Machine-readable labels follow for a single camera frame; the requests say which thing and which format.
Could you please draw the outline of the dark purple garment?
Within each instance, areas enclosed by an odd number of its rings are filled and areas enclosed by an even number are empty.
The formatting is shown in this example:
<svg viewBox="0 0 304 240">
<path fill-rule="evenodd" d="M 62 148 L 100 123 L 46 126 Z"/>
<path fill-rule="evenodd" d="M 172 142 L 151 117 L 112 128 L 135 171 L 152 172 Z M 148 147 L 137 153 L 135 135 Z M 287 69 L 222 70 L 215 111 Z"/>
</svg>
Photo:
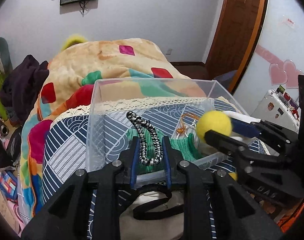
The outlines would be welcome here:
<svg viewBox="0 0 304 240">
<path fill-rule="evenodd" d="M 48 76 L 48 62 L 39 63 L 32 55 L 27 55 L 6 77 L 0 101 L 15 122 L 25 123 Z"/>
</svg>

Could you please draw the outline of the brown wooden door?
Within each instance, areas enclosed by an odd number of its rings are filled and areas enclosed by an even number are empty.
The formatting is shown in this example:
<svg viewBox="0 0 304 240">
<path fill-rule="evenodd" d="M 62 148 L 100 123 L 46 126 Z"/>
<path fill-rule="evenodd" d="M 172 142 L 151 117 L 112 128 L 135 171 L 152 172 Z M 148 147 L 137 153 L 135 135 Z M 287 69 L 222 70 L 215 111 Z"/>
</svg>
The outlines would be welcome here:
<svg viewBox="0 0 304 240">
<path fill-rule="evenodd" d="M 236 91 L 258 43 L 268 0 L 223 0 L 213 42 L 205 61 L 210 79 L 228 75 Z"/>
</svg>

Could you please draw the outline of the clear plastic storage box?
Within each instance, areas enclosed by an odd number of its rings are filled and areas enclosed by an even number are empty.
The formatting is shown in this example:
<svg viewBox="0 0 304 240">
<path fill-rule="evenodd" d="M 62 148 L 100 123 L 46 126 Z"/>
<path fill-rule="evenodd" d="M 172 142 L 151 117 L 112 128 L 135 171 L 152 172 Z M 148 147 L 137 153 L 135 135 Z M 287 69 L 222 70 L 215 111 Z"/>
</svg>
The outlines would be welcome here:
<svg viewBox="0 0 304 240">
<path fill-rule="evenodd" d="M 246 111 L 217 81 L 193 79 L 102 79 L 93 87 L 86 139 L 86 169 L 100 170 L 117 160 L 129 146 L 132 123 L 127 112 L 149 120 L 158 131 L 179 139 L 177 128 L 183 113 L 198 117 L 205 112 Z"/>
</svg>

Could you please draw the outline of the yellow felt ball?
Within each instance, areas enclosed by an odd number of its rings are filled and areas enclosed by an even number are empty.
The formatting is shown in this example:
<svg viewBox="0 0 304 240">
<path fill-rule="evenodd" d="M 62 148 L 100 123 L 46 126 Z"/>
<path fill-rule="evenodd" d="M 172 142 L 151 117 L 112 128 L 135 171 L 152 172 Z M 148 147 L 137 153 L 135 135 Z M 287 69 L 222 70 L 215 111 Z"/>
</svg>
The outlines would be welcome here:
<svg viewBox="0 0 304 240">
<path fill-rule="evenodd" d="M 229 137 L 232 134 L 232 122 L 230 117 L 223 112 L 209 111 L 199 118 L 195 130 L 202 142 L 205 142 L 204 135 L 210 130 Z"/>
</svg>

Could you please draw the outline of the white suitcase with stickers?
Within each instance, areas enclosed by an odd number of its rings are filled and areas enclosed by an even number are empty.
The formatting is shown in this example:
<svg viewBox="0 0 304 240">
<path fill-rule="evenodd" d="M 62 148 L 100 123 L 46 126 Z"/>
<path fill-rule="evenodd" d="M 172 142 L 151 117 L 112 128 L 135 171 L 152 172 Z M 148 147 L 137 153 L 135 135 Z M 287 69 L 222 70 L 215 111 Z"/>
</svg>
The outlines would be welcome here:
<svg viewBox="0 0 304 240">
<path fill-rule="evenodd" d="M 272 122 L 296 133 L 299 131 L 299 106 L 282 85 L 276 90 L 267 91 L 252 117 Z"/>
</svg>

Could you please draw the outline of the blue white patterned tablecloth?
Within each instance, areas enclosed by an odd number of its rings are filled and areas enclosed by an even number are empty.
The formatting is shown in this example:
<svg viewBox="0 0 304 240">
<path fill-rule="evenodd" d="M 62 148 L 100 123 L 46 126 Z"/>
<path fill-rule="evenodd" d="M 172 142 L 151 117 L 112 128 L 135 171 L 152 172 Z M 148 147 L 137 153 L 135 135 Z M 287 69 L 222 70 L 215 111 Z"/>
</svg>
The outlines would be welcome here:
<svg viewBox="0 0 304 240">
<path fill-rule="evenodd" d="M 86 139 L 89 122 L 89 106 L 67 111 L 51 125 L 45 139 L 45 153 L 42 175 L 42 196 L 48 201 L 77 169 L 86 168 Z M 160 138 L 165 137 L 158 131 Z M 127 139 L 136 136 L 134 128 L 129 129 Z M 215 148 L 199 142 L 195 132 L 194 145 L 202 158 L 191 161 L 203 170 L 225 170 L 235 172 L 232 159 L 219 153 Z"/>
</svg>

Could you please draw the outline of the green knitted glove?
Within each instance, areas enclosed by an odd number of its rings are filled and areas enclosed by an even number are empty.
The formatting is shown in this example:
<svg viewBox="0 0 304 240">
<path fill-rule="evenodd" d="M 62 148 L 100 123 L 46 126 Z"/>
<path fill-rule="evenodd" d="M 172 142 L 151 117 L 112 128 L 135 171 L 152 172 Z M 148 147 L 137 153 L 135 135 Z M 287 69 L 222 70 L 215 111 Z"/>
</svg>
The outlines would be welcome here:
<svg viewBox="0 0 304 240">
<path fill-rule="evenodd" d="M 155 154 L 153 142 L 149 132 L 146 129 L 143 129 L 145 140 L 147 142 L 147 157 L 152 158 Z M 181 152 L 183 159 L 187 161 L 195 161 L 202 158 L 202 154 L 196 149 L 194 145 L 194 134 L 189 133 L 187 137 L 181 139 L 169 139 L 172 149 L 178 150 Z M 138 174 L 146 174 L 150 172 L 156 172 L 163 169 L 162 164 L 155 166 L 145 166 L 142 164 L 138 165 Z"/>
</svg>

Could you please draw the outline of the colourful fleece blanket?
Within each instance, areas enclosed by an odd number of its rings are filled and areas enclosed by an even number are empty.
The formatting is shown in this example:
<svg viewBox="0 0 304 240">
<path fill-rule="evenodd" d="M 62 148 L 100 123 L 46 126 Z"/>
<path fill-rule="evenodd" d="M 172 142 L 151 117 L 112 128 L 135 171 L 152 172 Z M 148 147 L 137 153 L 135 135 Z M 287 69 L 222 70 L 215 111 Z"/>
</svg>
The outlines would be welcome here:
<svg viewBox="0 0 304 240">
<path fill-rule="evenodd" d="M 50 124 L 66 110 L 89 105 L 100 79 L 161 77 L 184 79 L 153 42 L 142 38 L 72 45 L 46 67 L 49 72 L 21 134 L 19 201 L 32 219 L 42 208 L 42 164 Z"/>
</svg>

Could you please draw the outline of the orange tassel charm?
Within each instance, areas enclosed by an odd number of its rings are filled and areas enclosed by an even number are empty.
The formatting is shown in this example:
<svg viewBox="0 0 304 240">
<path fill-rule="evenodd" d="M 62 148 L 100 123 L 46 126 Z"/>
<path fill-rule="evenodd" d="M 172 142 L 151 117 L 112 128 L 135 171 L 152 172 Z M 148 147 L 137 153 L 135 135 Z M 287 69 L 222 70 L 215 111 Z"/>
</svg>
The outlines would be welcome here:
<svg viewBox="0 0 304 240">
<path fill-rule="evenodd" d="M 184 119 L 185 118 L 190 118 L 192 119 L 192 123 L 187 125 L 185 122 L 184 122 Z M 177 132 L 177 136 L 181 136 L 181 135 L 185 135 L 187 137 L 187 130 L 188 129 L 196 129 L 196 124 L 198 122 L 200 118 L 194 114 L 194 113 L 183 113 L 180 117 L 180 120 L 179 120 L 179 126 L 176 130 Z"/>
</svg>

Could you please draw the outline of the cream bag with black strap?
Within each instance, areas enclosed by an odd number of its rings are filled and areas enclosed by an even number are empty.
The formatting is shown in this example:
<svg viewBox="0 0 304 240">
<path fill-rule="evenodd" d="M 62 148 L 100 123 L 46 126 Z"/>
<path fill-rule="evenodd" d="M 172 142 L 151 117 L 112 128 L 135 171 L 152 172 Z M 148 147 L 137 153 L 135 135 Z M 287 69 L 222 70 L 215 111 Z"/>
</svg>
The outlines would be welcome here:
<svg viewBox="0 0 304 240">
<path fill-rule="evenodd" d="M 179 191 L 120 190 L 121 239 L 180 239 L 184 229 L 184 198 Z"/>
</svg>

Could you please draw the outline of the white wardrobe sliding door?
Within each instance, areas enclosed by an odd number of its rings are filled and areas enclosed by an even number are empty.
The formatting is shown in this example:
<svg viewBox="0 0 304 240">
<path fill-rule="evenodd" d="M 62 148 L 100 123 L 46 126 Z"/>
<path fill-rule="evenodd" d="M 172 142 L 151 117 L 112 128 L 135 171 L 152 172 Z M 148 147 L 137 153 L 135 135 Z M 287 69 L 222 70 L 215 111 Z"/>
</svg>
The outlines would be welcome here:
<svg viewBox="0 0 304 240">
<path fill-rule="evenodd" d="M 256 51 L 234 98 L 252 114 L 269 89 L 276 89 L 269 67 L 291 61 L 304 74 L 304 11 L 296 0 L 268 0 Z"/>
</svg>

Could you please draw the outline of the grey green plush toy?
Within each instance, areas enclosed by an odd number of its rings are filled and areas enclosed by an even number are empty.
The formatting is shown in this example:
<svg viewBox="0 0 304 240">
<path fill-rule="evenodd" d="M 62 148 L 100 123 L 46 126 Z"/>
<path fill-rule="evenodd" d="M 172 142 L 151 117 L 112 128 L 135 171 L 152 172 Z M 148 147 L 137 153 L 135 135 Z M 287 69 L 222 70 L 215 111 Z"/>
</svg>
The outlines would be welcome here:
<svg viewBox="0 0 304 240">
<path fill-rule="evenodd" d="M 8 75 L 13 70 L 7 41 L 0 37 L 0 71 Z"/>
</svg>

